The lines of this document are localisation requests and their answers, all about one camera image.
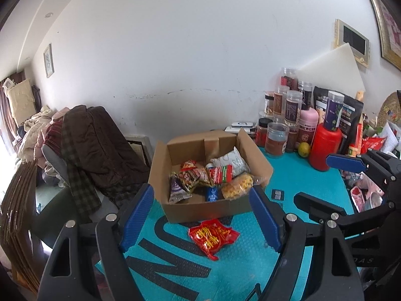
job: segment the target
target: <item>white wall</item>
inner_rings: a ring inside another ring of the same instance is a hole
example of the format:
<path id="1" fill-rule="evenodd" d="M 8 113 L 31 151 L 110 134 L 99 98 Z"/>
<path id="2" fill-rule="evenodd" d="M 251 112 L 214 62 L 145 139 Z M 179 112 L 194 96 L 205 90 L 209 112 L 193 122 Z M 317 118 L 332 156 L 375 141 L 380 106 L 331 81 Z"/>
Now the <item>white wall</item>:
<path id="1" fill-rule="evenodd" d="M 256 120 L 281 67 L 331 49 L 336 18 L 370 39 L 361 75 L 366 111 L 377 113 L 401 72 L 380 58 L 369 0 L 72 0 L 32 68 L 50 107 L 103 105 L 123 133 L 154 143 Z"/>

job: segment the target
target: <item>curtain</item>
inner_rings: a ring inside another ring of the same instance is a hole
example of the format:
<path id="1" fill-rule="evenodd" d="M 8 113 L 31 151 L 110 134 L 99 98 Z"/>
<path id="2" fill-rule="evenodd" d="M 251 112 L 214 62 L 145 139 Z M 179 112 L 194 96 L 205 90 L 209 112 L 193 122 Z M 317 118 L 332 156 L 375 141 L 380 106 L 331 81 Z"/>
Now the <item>curtain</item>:
<path id="1" fill-rule="evenodd" d="M 16 84 L 25 80 L 25 73 L 23 71 L 14 73 L 9 76 Z M 18 148 L 13 147 L 12 142 L 17 137 L 17 125 L 11 115 L 9 99 L 4 93 L 3 84 L 7 78 L 0 81 L 0 113 L 1 113 L 1 126 L 0 135 L 1 139 L 5 143 L 5 146 L 10 154 L 17 152 Z"/>

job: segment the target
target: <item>pink lid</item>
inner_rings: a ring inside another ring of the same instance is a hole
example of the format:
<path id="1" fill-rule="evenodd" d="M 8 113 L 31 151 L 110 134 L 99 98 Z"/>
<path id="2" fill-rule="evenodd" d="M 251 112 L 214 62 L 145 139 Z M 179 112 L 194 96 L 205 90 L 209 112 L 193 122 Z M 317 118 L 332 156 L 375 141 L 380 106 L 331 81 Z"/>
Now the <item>pink lid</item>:
<path id="1" fill-rule="evenodd" d="M 299 122 L 317 125 L 318 121 L 319 113 L 313 107 L 310 107 L 308 110 L 301 110 Z"/>

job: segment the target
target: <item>wooden frame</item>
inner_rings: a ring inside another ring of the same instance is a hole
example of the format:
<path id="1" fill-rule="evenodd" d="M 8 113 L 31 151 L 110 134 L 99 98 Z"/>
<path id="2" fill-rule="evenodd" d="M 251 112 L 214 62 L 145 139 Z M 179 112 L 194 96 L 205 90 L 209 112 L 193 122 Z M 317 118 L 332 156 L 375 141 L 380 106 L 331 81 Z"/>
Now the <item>wooden frame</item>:
<path id="1" fill-rule="evenodd" d="M 370 1 L 376 16 L 380 36 L 381 57 L 394 65 L 398 70 L 401 70 L 400 29 L 381 0 Z"/>
<path id="2" fill-rule="evenodd" d="M 49 78 L 54 73 L 53 56 L 51 54 L 51 44 L 47 46 L 43 52 L 43 60 L 45 61 L 46 76 Z"/>

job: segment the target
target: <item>ceiling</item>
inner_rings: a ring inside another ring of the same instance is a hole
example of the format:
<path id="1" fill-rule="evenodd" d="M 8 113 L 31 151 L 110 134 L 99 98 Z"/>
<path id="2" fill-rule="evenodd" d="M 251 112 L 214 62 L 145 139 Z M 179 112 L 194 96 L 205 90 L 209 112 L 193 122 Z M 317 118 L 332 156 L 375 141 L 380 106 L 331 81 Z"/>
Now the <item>ceiling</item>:
<path id="1" fill-rule="evenodd" d="M 71 0 L 19 0 L 0 30 L 0 80 L 31 63 L 40 43 Z M 53 13 L 46 18 L 45 14 Z"/>

